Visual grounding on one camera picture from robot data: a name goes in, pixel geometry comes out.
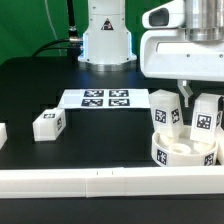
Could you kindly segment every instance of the white mat with markers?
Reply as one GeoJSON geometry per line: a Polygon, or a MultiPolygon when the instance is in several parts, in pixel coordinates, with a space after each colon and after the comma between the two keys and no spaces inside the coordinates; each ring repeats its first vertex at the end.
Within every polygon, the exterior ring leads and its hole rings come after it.
{"type": "Polygon", "coordinates": [[[58,108],[115,109],[150,108],[147,89],[68,89],[58,108]]]}

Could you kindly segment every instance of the black table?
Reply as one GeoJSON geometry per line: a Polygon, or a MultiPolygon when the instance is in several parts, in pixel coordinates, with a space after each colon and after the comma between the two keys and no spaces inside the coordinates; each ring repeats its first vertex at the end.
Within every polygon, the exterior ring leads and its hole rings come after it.
{"type": "MultiPolygon", "coordinates": [[[[223,83],[193,82],[195,95],[223,94],[223,83]]],[[[176,80],[140,70],[93,72],[66,58],[15,58],[0,67],[0,122],[8,141],[0,169],[151,167],[150,110],[66,110],[55,142],[33,140],[32,122],[57,106],[64,89],[147,88],[178,92],[176,80]]],[[[192,108],[183,108],[190,124],[192,108]]],[[[223,195],[0,200],[2,223],[222,223],[223,195]]]]}

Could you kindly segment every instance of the green wall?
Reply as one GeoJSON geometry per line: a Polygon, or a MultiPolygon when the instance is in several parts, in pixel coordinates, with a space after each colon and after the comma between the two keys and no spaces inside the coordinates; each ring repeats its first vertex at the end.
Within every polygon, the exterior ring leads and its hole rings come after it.
{"type": "MultiPolygon", "coordinates": [[[[147,0],[126,0],[126,25],[133,34],[133,51],[139,55],[144,33],[141,17],[147,11],[147,0]]],[[[149,0],[150,8],[169,0],[149,0]]],[[[88,26],[87,0],[73,0],[76,25],[80,35],[88,26]]],[[[57,37],[67,38],[66,0],[48,0],[57,37]]],[[[0,0],[0,64],[13,57],[30,56],[42,45],[55,40],[45,10],[45,0],[0,0]]],[[[58,56],[47,51],[42,56],[58,56]]]]}

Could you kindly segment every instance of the cube with marker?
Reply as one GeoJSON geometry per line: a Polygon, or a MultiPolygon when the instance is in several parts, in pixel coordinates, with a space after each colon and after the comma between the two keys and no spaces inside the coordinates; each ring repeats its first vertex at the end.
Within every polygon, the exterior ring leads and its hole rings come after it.
{"type": "Polygon", "coordinates": [[[218,128],[221,126],[222,111],[222,96],[202,93],[195,101],[191,140],[204,144],[203,148],[212,145],[216,140],[218,128]]]}
{"type": "Polygon", "coordinates": [[[160,142],[170,145],[178,141],[184,131],[179,95],[158,90],[149,95],[151,114],[155,132],[160,134],[160,142]]]}
{"type": "Polygon", "coordinates": [[[54,141],[66,126],[65,110],[54,108],[45,110],[34,122],[35,141],[54,141]]]}

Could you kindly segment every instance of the white block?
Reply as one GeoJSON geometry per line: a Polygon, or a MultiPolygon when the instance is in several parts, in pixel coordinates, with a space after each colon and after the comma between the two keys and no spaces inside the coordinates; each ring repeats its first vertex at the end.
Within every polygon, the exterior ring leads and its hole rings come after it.
{"type": "Polygon", "coordinates": [[[213,144],[223,112],[219,110],[221,96],[202,93],[195,101],[190,139],[213,144]]]}
{"type": "Polygon", "coordinates": [[[64,109],[45,110],[34,122],[35,141],[54,141],[66,126],[64,109]]]}
{"type": "Polygon", "coordinates": [[[125,196],[224,192],[224,167],[125,169],[125,196]]]}
{"type": "Polygon", "coordinates": [[[149,95],[149,101],[155,132],[178,138],[184,130],[179,95],[158,90],[149,95]]]}
{"type": "Polygon", "coordinates": [[[124,196],[124,168],[97,169],[86,178],[86,197],[124,196]]]}
{"type": "Polygon", "coordinates": [[[86,197],[91,169],[0,171],[0,198],[86,197]]]}
{"type": "Polygon", "coordinates": [[[7,133],[5,124],[0,123],[0,149],[5,144],[6,140],[7,140],[7,133]]]}

